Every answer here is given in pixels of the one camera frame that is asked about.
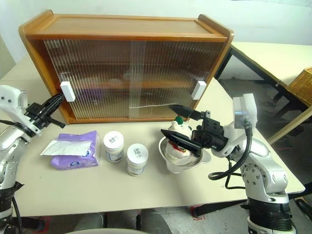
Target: table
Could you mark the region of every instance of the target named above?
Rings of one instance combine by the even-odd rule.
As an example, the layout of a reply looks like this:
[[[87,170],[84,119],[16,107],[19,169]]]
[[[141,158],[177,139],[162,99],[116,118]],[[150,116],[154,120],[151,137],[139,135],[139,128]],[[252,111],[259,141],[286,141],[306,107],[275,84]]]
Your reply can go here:
[[[257,42],[232,42],[215,78],[218,79],[231,56],[235,56],[250,69],[271,84],[279,93],[274,97],[278,101],[285,96],[290,102],[283,107],[277,116],[282,116],[294,108],[303,113],[268,139],[270,144],[283,137],[296,126],[312,115],[304,102],[287,90],[287,86],[306,67],[312,66],[312,46],[293,44],[274,44]]]
[[[50,97],[32,61],[27,56],[18,63],[1,81],[28,91],[29,103],[44,102]],[[226,125],[233,120],[232,99],[221,85],[213,79],[197,106],[198,110],[210,110],[211,118]],[[58,111],[53,116],[59,121]],[[190,121],[195,127],[200,122]],[[25,184],[16,192],[19,210],[23,216],[64,215],[143,209],[170,206],[190,206],[206,203],[228,202],[246,198],[244,190],[226,190],[225,179],[211,181],[208,174],[225,171],[228,162],[213,157],[209,164],[174,175],[158,153],[158,142],[162,138],[161,128],[170,122],[131,122],[72,124],[61,129],[51,124],[35,137],[20,161],[17,181]],[[100,165],[68,171],[57,171],[50,166],[50,157],[39,156],[47,144],[59,133],[83,134],[97,130],[101,139],[105,133],[118,130],[125,138],[125,149],[133,143],[142,143],[149,150],[149,159],[144,174],[133,177],[126,172],[125,159],[110,163],[101,148]],[[298,193],[304,186],[286,167],[264,137],[256,130],[253,135],[265,142],[273,158],[289,176],[288,193]],[[241,178],[233,176],[231,184],[243,185]]]

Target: white plastic jar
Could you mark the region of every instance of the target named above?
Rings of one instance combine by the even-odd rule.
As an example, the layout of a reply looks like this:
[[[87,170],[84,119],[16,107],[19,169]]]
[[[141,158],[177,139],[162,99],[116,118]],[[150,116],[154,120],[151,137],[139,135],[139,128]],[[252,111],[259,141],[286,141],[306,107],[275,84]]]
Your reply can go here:
[[[119,162],[123,157],[123,135],[111,131],[104,136],[105,156],[110,162]]]
[[[127,171],[132,176],[143,173],[148,159],[148,150],[142,144],[133,144],[127,151]]]

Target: gray floor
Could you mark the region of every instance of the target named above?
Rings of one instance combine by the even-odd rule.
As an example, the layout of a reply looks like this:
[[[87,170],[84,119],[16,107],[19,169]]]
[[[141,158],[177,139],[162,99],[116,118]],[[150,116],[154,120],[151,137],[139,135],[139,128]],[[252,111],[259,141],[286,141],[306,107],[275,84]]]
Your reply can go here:
[[[259,122],[257,128],[265,137],[271,136],[300,113],[292,111],[282,118],[274,118],[275,113],[287,103],[287,100],[283,98],[277,104],[273,103],[272,99],[276,90],[269,85],[237,79],[222,80],[221,84],[232,97],[240,96],[243,93],[254,93],[258,107]],[[273,145],[290,170],[304,184],[312,181],[311,132],[312,124],[304,124]],[[312,204],[312,195],[305,198],[308,203]],[[312,222],[299,210],[293,200],[290,202],[290,206],[298,233],[312,233]],[[206,214],[201,220],[194,220],[188,207],[158,208],[156,210],[166,220],[173,234],[247,233],[246,218],[248,213],[239,205]],[[136,215],[139,212],[139,210],[132,210],[108,213],[108,227],[135,229]],[[62,234],[69,232],[73,230],[80,218],[80,215],[51,217],[50,227],[46,233]]]

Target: purple tissue pack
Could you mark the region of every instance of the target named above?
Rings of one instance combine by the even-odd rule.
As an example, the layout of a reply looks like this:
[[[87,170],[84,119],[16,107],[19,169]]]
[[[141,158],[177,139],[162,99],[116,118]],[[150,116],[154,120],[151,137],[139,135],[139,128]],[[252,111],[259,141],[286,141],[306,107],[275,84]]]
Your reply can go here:
[[[85,156],[55,155],[52,156],[51,165],[58,170],[70,170],[77,168],[95,167],[99,164],[100,140],[97,131],[82,135],[60,134],[57,140],[64,141],[91,141],[89,150]]]

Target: jar lid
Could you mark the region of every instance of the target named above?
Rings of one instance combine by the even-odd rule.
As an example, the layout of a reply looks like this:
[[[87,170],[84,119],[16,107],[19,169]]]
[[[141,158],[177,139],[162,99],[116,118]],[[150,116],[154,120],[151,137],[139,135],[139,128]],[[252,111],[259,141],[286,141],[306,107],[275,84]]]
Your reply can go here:
[[[123,146],[123,135],[117,131],[111,131],[104,136],[104,145],[110,150],[115,150]]]
[[[148,150],[142,144],[130,145],[127,151],[128,159],[134,164],[142,164],[147,161]]]

